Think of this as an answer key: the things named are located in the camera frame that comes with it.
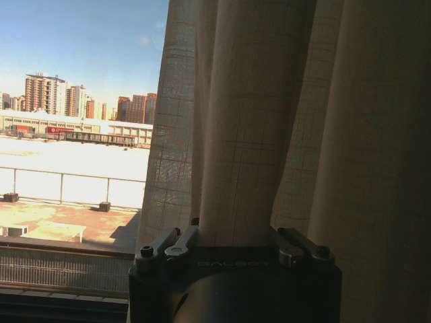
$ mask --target black device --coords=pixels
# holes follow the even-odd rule
[[[338,323],[341,271],[326,246],[271,229],[263,247],[196,246],[199,227],[169,229],[129,271],[132,323]]]

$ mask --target snow-covered ground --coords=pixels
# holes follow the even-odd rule
[[[0,137],[0,167],[23,168],[68,174],[145,181],[149,149],[73,143],[17,140]],[[16,192],[20,196],[59,199],[58,174],[17,171]],[[112,205],[141,207],[144,183],[110,180]],[[106,199],[107,180],[63,176],[63,200],[98,204]],[[13,170],[0,168],[0,194],[13,190]]]

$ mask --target balcony floor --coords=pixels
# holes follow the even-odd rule
[[[56,232],[48,223],[82,225],[86,227],[83,246],[126,253],[134,253],[139,213],[120,209],[105,213],[80,205],[21,200],[6,203],[0,198],[0,227],[28,225],[32,238],[72,242],[72,237]]]

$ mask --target bolt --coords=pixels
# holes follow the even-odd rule
[[[151,257],[154,253],[154,249],[151,246],[144,246],[141,248],[141,256],[147,258]]]
[[[317,246],[317,256],[328,259],[331,256],[331,251],[326,246]]]

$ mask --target metal clamp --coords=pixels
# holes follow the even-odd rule
[[[304,251],[301,248],[291,245],[273,228],[269,230],[269,243],[278,249],[278,260],[282,266],[294,268],[304,258]]]
[[[157,259],[163,251],[173,245],[180,235],[178,228],[166,229],[151,244],[143,246],[135,256],[137,270],[146,273],[151,268],[151,263]]]
[[[320,268],[330,269],[335,265],[335,256],[328,247],[317,246],[294,228],[281,227],[277,232],[289,243],[301,248]]]
[[[189,248],[196,241],[198,228],[197,225],[190,225],[173,246],[165,249],[164,254],[169,258],[179,258],[188,254]]]

